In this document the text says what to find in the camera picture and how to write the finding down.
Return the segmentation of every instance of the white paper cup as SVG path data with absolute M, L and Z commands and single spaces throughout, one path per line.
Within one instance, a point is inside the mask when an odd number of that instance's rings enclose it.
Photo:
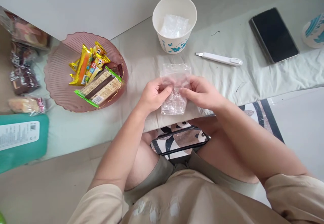
M 324 46 L 324 13 L 308 22 L 302 30 L 302 39 L 309 47 L 318 49 Z
M 189 19 L 189 31 L 179 38 L 167 38 L 160 34 L 164 17 L 167 14 Z M 197 9 L 191 0 L 160 0 L 153 12 L 153 27 L 158 34 L 162 49 L 168 54 L 180 53 L 186 46 L 188 38 L 197 21 Z

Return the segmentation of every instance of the lap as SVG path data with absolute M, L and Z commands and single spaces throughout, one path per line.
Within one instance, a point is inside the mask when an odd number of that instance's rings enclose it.
M 204 117 L 190 122 L 211 136 L 211 140 L 197 153 L 192 151 L 185 165 L 172 165 L 157 155 L 149 146 L 156 132 L 144 133 L 136 159 L 127 179 L 125 200 L 135 203 L 150 190 L 164 184 L 176 171 L 184 168 L 196 170 L 215 184 L 252 197 L 259 182 L 246 168 L 233 148 L 231 141 L 218 124 L 216 117 Z

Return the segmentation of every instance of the smartphone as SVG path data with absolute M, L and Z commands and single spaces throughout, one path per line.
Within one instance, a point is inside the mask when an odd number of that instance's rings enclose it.
M 299 54 L 277 8 L 252 17 L 250 25 L 265 57 L 271 63 L 278 63 Z

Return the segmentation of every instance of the pink plate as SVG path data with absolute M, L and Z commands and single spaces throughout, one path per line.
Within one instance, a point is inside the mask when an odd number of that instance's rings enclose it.
M 69 85 L 72 81 L 70 74 L 74 71 L 69 67 L 70 62 L 75 62 L 81 54 L 82 44 L 87 48 L 93 48 L 95 41 L 98 41 L 107 52 L 108 58 L 115 64 L 123 66 L 123 85 L 118 92 L 102 103 L 99 108 L 95 108 L 86 100 L 74 93 L 80 86 Z M 89 112 L 107 107 L 116 102 L 126 89 L 128 71 L 125 61 L 118 49 L 107 39 L 86 32 L 76 32 L 69 34 L 52 52 L 48 55 L 47 65 L 44 68 L 46 89 L 50 92 L 51 98 L 56 104 L 72 112 Z

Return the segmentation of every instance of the black phone screen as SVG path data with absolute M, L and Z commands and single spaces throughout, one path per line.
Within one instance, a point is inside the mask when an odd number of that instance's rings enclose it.
M 274 63 L 299 53 L 276 8 L 260 13 L 252 20 Z

